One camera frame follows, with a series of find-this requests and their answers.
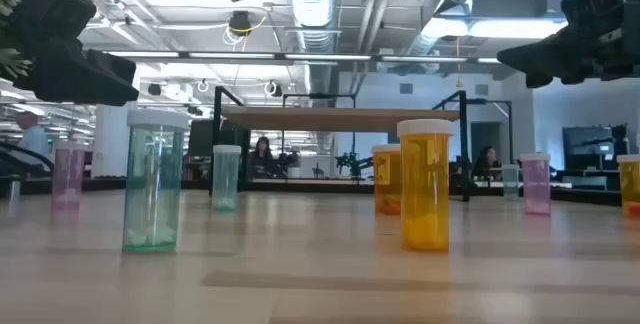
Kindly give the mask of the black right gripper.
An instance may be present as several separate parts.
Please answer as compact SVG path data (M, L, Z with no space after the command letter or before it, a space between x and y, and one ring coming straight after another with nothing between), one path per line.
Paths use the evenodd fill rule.
M576 85L586 78L617 80L640 77L640 1L624 2L621 26L582 39L560 30L538 42L504 49L497 60L525 73L527 88L542 88L559 79Z

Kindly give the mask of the pink medicine bottle white cap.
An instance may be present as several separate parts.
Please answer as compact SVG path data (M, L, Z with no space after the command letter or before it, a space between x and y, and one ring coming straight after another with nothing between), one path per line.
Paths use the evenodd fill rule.
M55 211L77 211L80 206L87 146L69 141L55 149L51 207Z
M520 158L525 213L551 215L550 155L523 154Z

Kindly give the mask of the green medicine bottle white cap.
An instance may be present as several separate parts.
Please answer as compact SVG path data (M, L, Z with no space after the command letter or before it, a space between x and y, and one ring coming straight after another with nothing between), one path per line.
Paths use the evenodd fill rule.
M515 164L502 166L503 196L508 200L519 199L520 167Z
M124 252L173 251L178 239L186 115L166 110L128 112Z
M215 145L213 147L212 206L218 212L236 209L241 147Z

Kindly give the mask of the orange medicine bottle white cap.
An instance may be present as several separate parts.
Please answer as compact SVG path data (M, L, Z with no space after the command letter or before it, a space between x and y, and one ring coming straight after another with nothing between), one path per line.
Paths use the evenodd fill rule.
M640 154L619 155L617 163L623 213L640 218Z
M397 125L402 158L403 248L449 249L449 139L452 123L415 119Z

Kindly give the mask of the wide orange medicine bottle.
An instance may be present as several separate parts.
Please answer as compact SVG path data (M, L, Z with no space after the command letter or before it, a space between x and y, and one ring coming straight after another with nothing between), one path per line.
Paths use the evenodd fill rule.
M372 148L374 163L374 206L380 215L401 213L402 156L399 144Z

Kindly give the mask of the wooden shelf black metal legs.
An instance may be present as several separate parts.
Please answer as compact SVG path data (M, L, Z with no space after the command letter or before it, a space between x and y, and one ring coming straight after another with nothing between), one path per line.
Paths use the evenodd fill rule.
M300 192L300 193L341 193L371 194L373 189L356 182L344 180L319 179L255 179L248 177L249 136L252 130L308 131L308 132L351 132L357 133L394 133L397 124L413 119L440 119L451 127L460 129L462 174L452 181L445 178L449 192L459 195L467 201L471 195L470 165L467 123L467 96L463 90L457 91L442 100L432 109L367 109L351 108L312 108L288 107L252 107L242 103L229 90L218 86L214 91L214 114L212 123L212 143L221 143L221 124L229 122L247 131L241 140L241 158L239 191L256 192Z

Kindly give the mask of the person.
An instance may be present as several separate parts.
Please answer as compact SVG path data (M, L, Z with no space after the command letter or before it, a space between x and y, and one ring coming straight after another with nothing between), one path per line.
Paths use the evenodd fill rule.
M250 155L250 174L252 178L273 178L276 162L271 153L270 141L262 136L258 139L254 151Z
M17 146L49 158L50 148L48 136L44 128L38 124L38 116L28 111L20 112L16 115L16 123L23 130L22 138L18 142ZM35 157L17 151L13 152L13 156L22 162L39 167L45 172L49 172L48 167Z
M502 164L497 158L496 150L492 146L485 146L480 150L473 166L472 176L499 180L501 178L501 168Z

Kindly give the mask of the black background monitor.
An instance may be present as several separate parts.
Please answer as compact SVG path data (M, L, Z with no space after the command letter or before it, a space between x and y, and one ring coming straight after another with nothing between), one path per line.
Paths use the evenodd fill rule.
M627 125L569 127L562 130L564 165L569 170L614 170L629 153Z

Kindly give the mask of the long ceiling light strip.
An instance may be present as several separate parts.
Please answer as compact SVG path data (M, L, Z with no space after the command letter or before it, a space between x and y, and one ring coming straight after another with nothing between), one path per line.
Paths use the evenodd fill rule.
M139 61L173 62L178 60L222 61L291 61L291 62L386 62L399 64L489 64L500 61L491 57L399 56L336 53L283 52L189 52L189 51L108 51L108 54Z

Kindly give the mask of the black ceiling device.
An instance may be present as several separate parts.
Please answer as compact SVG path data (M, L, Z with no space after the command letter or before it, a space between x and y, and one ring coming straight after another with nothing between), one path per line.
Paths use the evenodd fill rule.
M252 31L248 11L234 11L228 23L229 32L237 37L246 37Z

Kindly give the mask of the black metal station frame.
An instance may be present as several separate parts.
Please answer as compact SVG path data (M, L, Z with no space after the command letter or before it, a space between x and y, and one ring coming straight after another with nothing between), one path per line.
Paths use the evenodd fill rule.
M493 105L507 120L505 129L502 131L502 136L508 139L508 158L505 160L507 163L514 161L514 141L513 141L513 105L509 100L489 100L483 98L472 98L466 101L466 107L471 105L486 106Z

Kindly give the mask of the black aluminium table frame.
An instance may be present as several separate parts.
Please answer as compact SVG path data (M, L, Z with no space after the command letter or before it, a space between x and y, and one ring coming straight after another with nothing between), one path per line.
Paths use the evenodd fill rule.
M85 179L82 183L83 192L124 190L124 179ZM50 180L24 180L21 182L21 193L26 195L50 194L52 182ZM301 182L249 182L242 184L240 191L253 192L295 192L295 193L326 193L326 194L372 194L372 185L363 182L330 184L328 180L312 180L310 183ZM610 207L621 207L621 195L614 191L580 190L552 187L550 191L553 201L595 204Z

